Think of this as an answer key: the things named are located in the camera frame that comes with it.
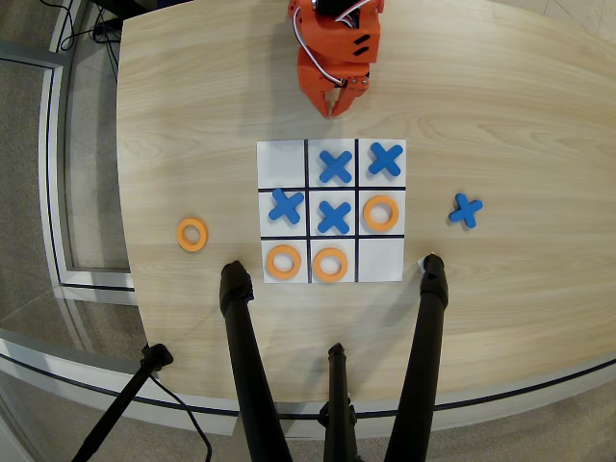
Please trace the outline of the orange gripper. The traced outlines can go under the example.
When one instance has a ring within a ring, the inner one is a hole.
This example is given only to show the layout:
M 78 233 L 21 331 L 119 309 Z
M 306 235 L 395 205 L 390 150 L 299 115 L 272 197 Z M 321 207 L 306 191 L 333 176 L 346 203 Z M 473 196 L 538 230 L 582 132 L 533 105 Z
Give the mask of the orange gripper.
M 340 116 L 370 88 L 370 66 L 377 60 L 381 24 L 349 29 L 333 24 L 322 28 L 316 21 L 300 21 L 299 86 L 324 118 Z M 338 90 L 332 108 L 327 96 Z

